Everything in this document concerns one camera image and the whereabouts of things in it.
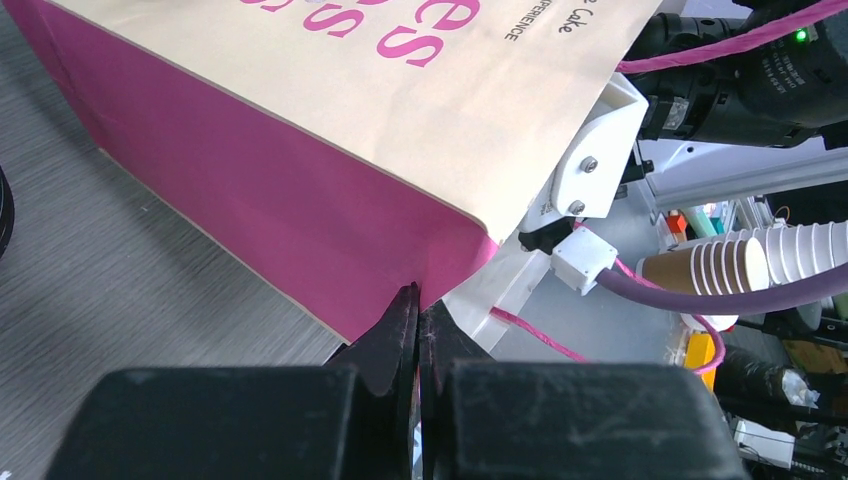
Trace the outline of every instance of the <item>white connector block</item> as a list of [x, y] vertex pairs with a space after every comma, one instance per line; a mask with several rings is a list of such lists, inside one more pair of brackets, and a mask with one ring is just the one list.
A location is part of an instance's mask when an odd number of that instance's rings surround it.
[[586, 227], [580, 227], [554, 248], [551, 255], [551, 268], [569, 287], [589, 293], [595, 285], [598, 275], [605, 269], [612, 269], [618, 250], [595, 235]]

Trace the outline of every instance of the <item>pink bag side panel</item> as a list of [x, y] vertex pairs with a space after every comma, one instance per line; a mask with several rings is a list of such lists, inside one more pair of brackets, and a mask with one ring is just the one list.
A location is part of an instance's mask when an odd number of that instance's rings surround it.
[[497, 250], [460, 213], [101, 29], [4, 3], [98, 144], [346, 339], [401, 286], [429, 305]]

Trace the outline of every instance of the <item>orange object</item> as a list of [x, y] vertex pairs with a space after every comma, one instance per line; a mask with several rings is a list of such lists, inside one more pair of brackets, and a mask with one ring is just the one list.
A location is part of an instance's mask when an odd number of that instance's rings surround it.
[[[683, 366], [686, 368], [697, 368], [710, 361], [715, 355], [715, 344], [707, 333], [696, 333], [689, 338], [689, 346], [686, 348], [686, 359]], [[701, 375], [704, 385], [712, 391], [715, 385], [715, 370], [710, 370]]]
[[686, 231], [686, 226], [689, 225], [683, 215], [669, 215], [665, 221], [671, 233], [683, 233]]

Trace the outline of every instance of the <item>cable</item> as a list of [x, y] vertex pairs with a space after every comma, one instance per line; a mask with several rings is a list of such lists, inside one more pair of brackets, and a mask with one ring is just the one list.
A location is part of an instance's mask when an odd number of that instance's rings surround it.
[[784, 205], [784, 206], [778, 208], [777, 211], [774, 212], [774, 218], [777, 218], [778, 214], [780, 212], [782, 212], [783, 210], [786, 210], [786, 217], [783, 220], [786, 221], [787, 225], [789, 225], [789, 216], [792, 215], [792, 211], [789, 210], [789, 206], [787, 206], [787, 205]]
[[[636, 272], [631, 270], [627, 265], [624, 264], [624, 262], [622, 262], [618, 258], [615, 259], [615, 266], [617, 266], [622, 272], [624, 272], [625, 275], [630, 277], [636, 283], [644, 285], [648, 288], [662, 290], [662, 287], [656, 285], [647, 278], [643, 278], [639, 275], [636, 275]], [[710, 335], [710, 339], [713, 341], [713, 345], [716, 349], [715, 354], [713, 354], [713, 358], [711, 358], [709, 362], [701, 365], [700, 367], [692, 369], [693, 372], [697, 373], [698, 375], [702, 375], [704, 373], [715, 370], [716, 368], [718, 368], [719, 365], [721, 365], [721, 362], [724, 361], [724, 356], [727, 355], [727, 347], [725, 347], [724, 345], [724, 339], [721, 338], [721, 334], [718, 333], [715, 327], [713, 327], [712, 324], [708, 322], [706, 318], [702, 317], [701, 315], [692, 315], [692, 318], [694, 318], [696, 322], [698, 322], [702, 327], [704, 327], [704, 329]]]
[[848, 2], [845, 0], [820, 0], [807, 8], [786, 17], [773, 20], [750, 32], [711, 45], [704, 45], [703, 47], [646, 58], [644, 60], [621, 62], [618, 64], [617, 71], [621, 73], [653, 72], [655, 70], [694, 65], [728, 55], [744, 53], [789, 35], [801, 28], [820, 22], [846, 9], [848, 9]]
[[756, 315], [788, 310], [848, 291], [848, 263], [797, 282], [731, 295], [699, 296], [657, 290], [611, 270], [602, 271], [597, 281], [616, 295], [663, 310], [690, 315]]
[[541, 340], [542, 343], [544, 343], [545, 345], [553, 348], [557, 352], [565, 355], [566, 357], [574, 360], [575, 362], [588, 363], [588, 360], [586, 360], [586, 357], [584, 357], [583, 355], [580, 355], [579, 353], [572, 351], [572, 350], [569, 350], [568, 348], [560, 345], [559, 343], [556, 342], [556, 340], [545, 335], [544, 333], [542, 333], [541, 330], [537, 329], [533, 325], [530, 325], [529, 323], [527, 323], [526, 320], [519, 317], [518, 315], [514, 315], [514, 314], [509, 313], [506, 310], [503, 310], [503, 309], [498, 308], [498, 307], [492, 307], [491, 312], [492, 312], [493, 315], [498, 316], [498, 317], [500, 317], [500, 318], [502, 318], [502, 319], [504, 319], [504, 320], [506, 320], [510, 323], [513, 323], [513, 324], [523, 328], [524, 330], [529, 332], [530, 335], [533, 335], [534, 337]]

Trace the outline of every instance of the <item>pink cable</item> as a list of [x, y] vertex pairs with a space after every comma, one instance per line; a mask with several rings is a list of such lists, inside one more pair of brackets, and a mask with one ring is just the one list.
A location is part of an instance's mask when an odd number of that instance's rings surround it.
[[644, 60], [625, 61], [618, 64], [621, 73], [644, 73], [672, 67], [694, 65], [737, 53], [753, 50], [773, 40], [808, 27], [827, 17], [848, 9], [846, 0], [819, 0], [803, 10], [771, 21], [742, 35], [731, 37], [711, 45], [692, 48], [683, 52], [669, 53]]
[[[625, 265], [624, 262], [622, 262], [618, 258], [615, 259], [615, 266], [618, 267], [622, 272], [624, 272], [625, 275], [633, 279], [636, 283], [639, 283], [646, 287], [662, 290], [662, 287], [656, 285], [647, 278], [636, 275], [636, 272], [631, 270], [630, 267]], [[724, 356], [727, 354], [727, 348], [724, 346], [724, 340], [721, 338], [721, 335], [718, 333], [715, 327], [713, 327], [712, 324], [707, 321], [706, 318], [701, 315], [692, 315], [692, 318], [694, 318], [696, 322], [698, 322], [702, 327], [707, 330], [707, 333], [710, 334], [710, 338], [712, 339], [713, 345], [715, 345], [716, 348], [715, 355], [713, 355], [713, 358], [709, 362], [705, 363], [704, 365], [701, 365], [700, 367], [692, 369], [693, 372], [697, 373], [698, 375], [701, 375], [715, 370], [716, 368], [718, 368], [719, 365], [721, 365], [721, 362], [724, 361]]]
[[526, 330], [527, 332], [529, 332], [530, 335], [533, 335], [534, 337], [541, 340], [542, 343], [544, 343], [545, 345], [553, 348], [557, 352], [565, 355], [566, 357], [574, 360], [575, 362], [587, 363], [586, 357], [584, 357], [583, 355], [580, 355], [579, 353], [574, 352], [572, 350], [569, 350], [568, 348], [560, 345], [559, 343], [556, 342], [556, 340], [545, 335], [544, 333], [542, 333], [541, 330], [537, 329], [533, 325], [530, 325], [529, 323], [527, 323], [524, 319], [522, 319], [518, 315], [513, 315], [513, 314], [507, 312], [506, 310], [503, 310], [503, 309], [498, 308], [498, 307], [492, 307], [492, 313], [494, 315], [498, 316], [498, 317], [503, 318], [504, 320], [506, 320], [510, 323], [514, 323], [515, 325], [518, 325], [519, 327], [521, 327], [524, 330]]

